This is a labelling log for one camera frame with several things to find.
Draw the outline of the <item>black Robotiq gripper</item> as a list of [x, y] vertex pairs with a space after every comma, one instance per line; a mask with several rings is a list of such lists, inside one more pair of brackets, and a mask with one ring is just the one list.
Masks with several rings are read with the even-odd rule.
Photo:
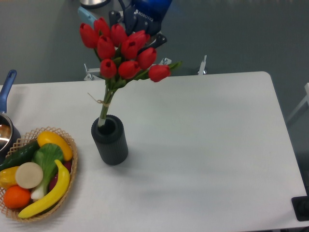
[[148, 48], [157, 49], [167, 42], [167, 37], [159, 32], [171, 3], [171, 0], [132, 0], [123, 11], [109, 11], [109, 24], [125, 25], [127, 35], [144, 30], [151, 36], [138, 55]]

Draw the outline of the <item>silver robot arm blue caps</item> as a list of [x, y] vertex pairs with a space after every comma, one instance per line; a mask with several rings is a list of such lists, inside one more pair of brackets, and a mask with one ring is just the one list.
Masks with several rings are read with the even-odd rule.
[[118, 46], [127, 38], [137, 41], [137, 37], [145, 40], [140, 44], [139, 53], [147, 48], [158, 48], [167, 42], [161, 33], [162, 21], [171, 5], [170, 0], [130, 0], [128, 4], [120, 0], [121, 11], [110, 10], [108, 21], [96, 18], [91, 9], [100, 8], [109, 0], [82, 0], [78, 15], [82, 20], [80, 35], [84, 45], [96, 48], [100, 36], [108, 37]]

